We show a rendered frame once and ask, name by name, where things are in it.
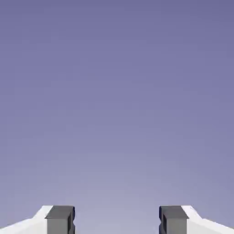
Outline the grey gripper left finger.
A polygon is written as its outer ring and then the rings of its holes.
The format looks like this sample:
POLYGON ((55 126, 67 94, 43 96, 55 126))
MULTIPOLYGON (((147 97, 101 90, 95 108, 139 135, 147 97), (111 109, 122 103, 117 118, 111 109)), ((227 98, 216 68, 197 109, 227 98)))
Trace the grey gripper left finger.
POLYGON ((43 205, 28 219, 0 228, 0 234, 75 234, 75 207, 43 205))

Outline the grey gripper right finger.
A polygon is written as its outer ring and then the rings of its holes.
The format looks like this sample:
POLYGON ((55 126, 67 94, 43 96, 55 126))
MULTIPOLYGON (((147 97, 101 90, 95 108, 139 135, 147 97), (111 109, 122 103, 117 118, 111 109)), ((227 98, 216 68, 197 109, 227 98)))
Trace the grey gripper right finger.
POLYGON ((234 234, 234 228, 202 218, 191 205, 159 206, 159 219, 159 234, 234 234))

